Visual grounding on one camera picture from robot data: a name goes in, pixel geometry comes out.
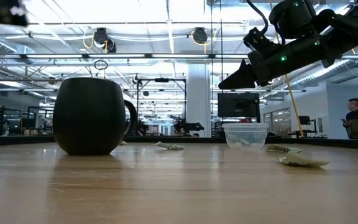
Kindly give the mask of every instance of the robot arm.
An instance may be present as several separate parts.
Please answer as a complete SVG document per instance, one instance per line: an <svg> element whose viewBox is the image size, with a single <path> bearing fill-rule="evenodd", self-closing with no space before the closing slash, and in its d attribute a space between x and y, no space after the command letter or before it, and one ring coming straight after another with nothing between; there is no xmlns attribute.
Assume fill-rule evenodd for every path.
<svg viewBox="0 0 358 224"><path fill-rule="evenodd" d="M256 28L244 37L253 51L250 64L242 61L240 69L219 84L220 89L254 88L311 63L322 61L331 66L343 53L358 46L358 0L344 16L326 9L315 15L310 0L284 0L269 16L282 39L289 44L275 44ZM329 27L326 34L320 34Z"/></svg>

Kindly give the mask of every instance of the white column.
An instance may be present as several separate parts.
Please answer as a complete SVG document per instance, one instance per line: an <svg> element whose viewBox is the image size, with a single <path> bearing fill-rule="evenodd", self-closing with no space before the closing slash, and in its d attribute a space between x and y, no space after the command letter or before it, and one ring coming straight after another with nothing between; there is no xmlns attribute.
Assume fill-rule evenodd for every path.
<svg viewBox="0 0 358 224"><path fill-rule="evenodd" d="M211 137L211 90L208 64L189 65L187 73L186 122L201 123L200 137Z"/></svg>

